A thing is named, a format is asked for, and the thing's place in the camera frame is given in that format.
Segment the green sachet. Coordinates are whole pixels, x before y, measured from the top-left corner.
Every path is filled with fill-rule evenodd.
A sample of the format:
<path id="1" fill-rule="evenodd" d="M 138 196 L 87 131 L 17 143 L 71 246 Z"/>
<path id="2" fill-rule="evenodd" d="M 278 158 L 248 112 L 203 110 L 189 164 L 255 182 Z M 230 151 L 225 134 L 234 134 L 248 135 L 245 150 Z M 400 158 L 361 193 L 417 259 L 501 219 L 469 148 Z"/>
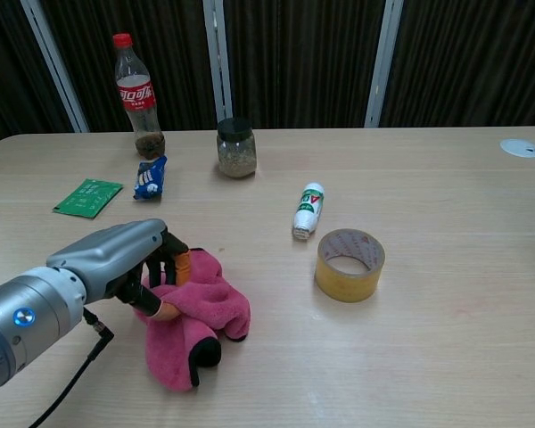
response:
<path id="1" fill-rule="evenodd" d="M 96 218 L 122 190 L 123 185 L 97 179 L 85 179 L 70 195 L 53 207 L 53 212 L 81 218 Z"/>

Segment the grey metal partition post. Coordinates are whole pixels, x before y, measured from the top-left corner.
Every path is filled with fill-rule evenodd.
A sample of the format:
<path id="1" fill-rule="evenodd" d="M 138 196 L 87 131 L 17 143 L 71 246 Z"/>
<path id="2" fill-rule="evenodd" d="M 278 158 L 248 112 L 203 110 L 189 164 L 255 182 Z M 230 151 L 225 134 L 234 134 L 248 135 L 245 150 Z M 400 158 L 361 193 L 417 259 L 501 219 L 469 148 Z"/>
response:
<path id="1" fill-rule="evenodd" d="M 378 128 L 380 125 L 403 7 L 404 0 L 385 0 L 373 76 L 367 100 L 364 123 L 366 128 Z"/>
<path id="2" fill-rule="evenodd" d="M 217 122 L 234 116 L 224 0 L 202 0 Z"/>
<path id="3" fill-rule="evenodd" d="M 89 126 L 81 108 L 77 93 L 70 80 L 63 58 L 60 54 L 54 35 L 47 22 L 45 13 L 39 0 L 19 0 L 26 15 L 46 67 L 53 80 L 54 86 L 62 101 L 63 108 L 70 120 L 73 131 L 88 133 Z"/>

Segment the blue snack packet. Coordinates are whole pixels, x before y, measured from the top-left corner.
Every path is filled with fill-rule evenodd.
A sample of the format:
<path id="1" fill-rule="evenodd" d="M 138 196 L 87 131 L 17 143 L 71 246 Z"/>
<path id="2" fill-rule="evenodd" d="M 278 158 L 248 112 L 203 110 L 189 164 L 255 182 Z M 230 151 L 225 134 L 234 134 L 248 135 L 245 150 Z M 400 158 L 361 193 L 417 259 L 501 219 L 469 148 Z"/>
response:
<path id="1" fill-rule="evenodd" d="M 139 163 L 133 192 L 135 200 L 150 200 L 161 196 L 167 160 L 167 156 L 163 155 L 155 160 Z"/>

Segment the cola bottle red cap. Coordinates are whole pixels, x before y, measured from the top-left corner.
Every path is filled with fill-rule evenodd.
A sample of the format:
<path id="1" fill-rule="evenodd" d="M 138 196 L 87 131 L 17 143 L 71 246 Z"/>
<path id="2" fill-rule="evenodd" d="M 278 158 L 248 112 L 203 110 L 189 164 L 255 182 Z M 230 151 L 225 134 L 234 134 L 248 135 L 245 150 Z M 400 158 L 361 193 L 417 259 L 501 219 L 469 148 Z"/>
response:
<path id="1" fill-rule="evenodd" d="M 116 87 L 135 134 L 136 151 L 146 160 L 157 159 L 165 153 L 165 138 L 150 73 L 136 55 L 129 33 L 114 34 L 112 40 L 117 53 Z"/>

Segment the yellow tape roll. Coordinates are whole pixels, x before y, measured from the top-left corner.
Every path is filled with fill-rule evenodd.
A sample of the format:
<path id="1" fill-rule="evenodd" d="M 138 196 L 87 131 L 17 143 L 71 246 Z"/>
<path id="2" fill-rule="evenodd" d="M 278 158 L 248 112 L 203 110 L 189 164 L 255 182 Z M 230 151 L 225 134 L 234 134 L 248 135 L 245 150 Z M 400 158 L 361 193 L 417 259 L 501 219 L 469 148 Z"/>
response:
<path id="1" fill-rule="evenodd" d="M 340 257 L 354 259 L 366 266 L 360 274 L 346 273 L 331 265 Z M 383 245 L 367 232 L 340 228 L 326 234 L 317 247 L 315 281 L 318 288 L 334 300 L 353 303 L 371 297 L 385 262 Z"/>

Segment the small white plastic bottle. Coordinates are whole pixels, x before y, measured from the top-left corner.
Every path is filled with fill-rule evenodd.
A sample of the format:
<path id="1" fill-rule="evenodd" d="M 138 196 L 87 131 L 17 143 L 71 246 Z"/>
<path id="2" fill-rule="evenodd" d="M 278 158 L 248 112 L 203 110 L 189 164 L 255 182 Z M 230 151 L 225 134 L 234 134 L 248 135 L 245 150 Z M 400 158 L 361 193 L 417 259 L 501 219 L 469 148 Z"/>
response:
<path id="1" fill-rule="evenodd" d="M 307 241 L 316 231 L 324 199 L 325 189 L 321 184 L 312 182 L 304 187 L 292 224 L 294 239 Z"/>

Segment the glass jar black lid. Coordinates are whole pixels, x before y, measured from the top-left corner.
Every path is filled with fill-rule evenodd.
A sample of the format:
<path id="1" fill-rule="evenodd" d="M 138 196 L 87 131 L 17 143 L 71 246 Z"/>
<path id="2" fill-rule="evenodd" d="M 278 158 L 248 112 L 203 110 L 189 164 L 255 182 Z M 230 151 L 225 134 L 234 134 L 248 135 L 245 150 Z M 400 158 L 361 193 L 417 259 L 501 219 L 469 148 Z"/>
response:
<path id="1" fill-rule="evenodd" d="M 228 177 L 243 178 L 257 168 L 255 136 L 245 118 L 226 118 L 218 123 L 218 168 Z"/>

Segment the pink cloth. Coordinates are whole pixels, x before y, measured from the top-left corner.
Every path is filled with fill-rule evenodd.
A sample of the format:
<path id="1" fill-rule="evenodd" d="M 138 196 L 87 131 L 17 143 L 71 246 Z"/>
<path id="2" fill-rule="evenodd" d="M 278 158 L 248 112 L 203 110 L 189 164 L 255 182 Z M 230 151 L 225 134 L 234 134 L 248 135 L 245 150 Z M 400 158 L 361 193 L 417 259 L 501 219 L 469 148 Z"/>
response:
<path id="1" fill-rule="evenodd" d="M 224 277 L 219 261 L 201 248 L 181 257 L 181 285 L 161 284 L 152 292 L 179 309 L 172 320 L 153 320 L 140 311 L 147 325 L 145 360 L 155 379 L 172 391 L 190 391 L 200 383 L 198 370 L 218 365 L 222 357 L 218 334 L 233 342 L 249 333 L 251 306 Z"/>

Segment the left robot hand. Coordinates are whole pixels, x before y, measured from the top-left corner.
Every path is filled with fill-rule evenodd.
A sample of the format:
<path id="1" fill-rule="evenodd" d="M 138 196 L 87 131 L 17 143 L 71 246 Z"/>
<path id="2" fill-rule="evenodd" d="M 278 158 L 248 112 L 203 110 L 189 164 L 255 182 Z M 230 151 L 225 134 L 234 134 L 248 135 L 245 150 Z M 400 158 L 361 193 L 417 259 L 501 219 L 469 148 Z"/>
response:
<path id="1" fill-rule="evenodd" d="M 169 321 L 181 315 L 152 288 L 177 280 L 176 256 L 188 246 L 161 219 L 133 221 L 94 232 L 50 255 L 46 265 L 76 275 L 85 286 L 85 303 L 117 298 L 146 317 Z"/>

